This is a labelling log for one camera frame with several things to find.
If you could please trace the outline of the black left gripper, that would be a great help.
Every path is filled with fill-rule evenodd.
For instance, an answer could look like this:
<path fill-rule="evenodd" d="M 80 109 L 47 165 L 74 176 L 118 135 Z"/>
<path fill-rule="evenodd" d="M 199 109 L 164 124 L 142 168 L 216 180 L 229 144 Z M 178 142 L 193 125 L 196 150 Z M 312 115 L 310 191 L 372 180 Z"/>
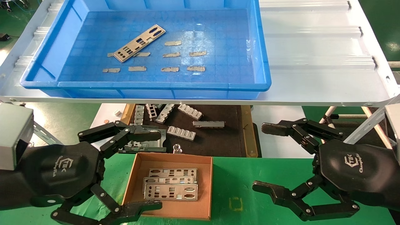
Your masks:
<path fill-rule="evenodd" d="M 51 218 L 63 225 L 121 225 L 138 221 L 144 211 L 159 210 L 162 202 L 146 200 L 119 205 L 98 184 L 103 179 L 104 159 L 109 159 L 130 141 L 157 141 L 158 131 L 121 121 L 78 133 L 80 143 L 27 148 L 16 168 L 1 170 L 0 208 L 46 208 L 62 204 Z M 91 143 L 106 141 L 100 151 Z M 100 221 L 71 213 L 95 195 L 110 213 Z"/>

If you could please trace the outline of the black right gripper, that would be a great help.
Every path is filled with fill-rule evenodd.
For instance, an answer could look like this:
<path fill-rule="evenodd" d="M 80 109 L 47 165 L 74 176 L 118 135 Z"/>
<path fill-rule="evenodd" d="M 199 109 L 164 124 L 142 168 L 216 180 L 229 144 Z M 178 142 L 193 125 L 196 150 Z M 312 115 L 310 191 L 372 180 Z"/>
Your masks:
<path fill-rule="evenodd" d="M 350 218 L 354 202 L 399 211 L 399 163 L 391 149 L 331 140 L 319 146 L 316 174 L 290 190 L 254 181 L 253 191 L 267 194 L 275 205 L 290 209 L 302 221 Z M 339 203 L 310 206 L 303 198 L 321 188 Z"/>

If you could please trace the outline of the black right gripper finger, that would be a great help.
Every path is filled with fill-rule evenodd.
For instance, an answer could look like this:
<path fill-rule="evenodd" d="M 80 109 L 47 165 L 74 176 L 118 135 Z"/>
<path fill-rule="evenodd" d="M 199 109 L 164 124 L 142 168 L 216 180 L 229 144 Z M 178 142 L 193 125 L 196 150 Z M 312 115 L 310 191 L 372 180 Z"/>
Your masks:
<path fill-rule="evenodd" d="M 319 152 L 320 144 L 315 138 L 324 141 L 344 140 L 342 132 L 306 118 L 297 121 L 280 121 L 277 124 L 263 123 L 262 132 L 276 136 L 290 136 L 311 155 Z"/>

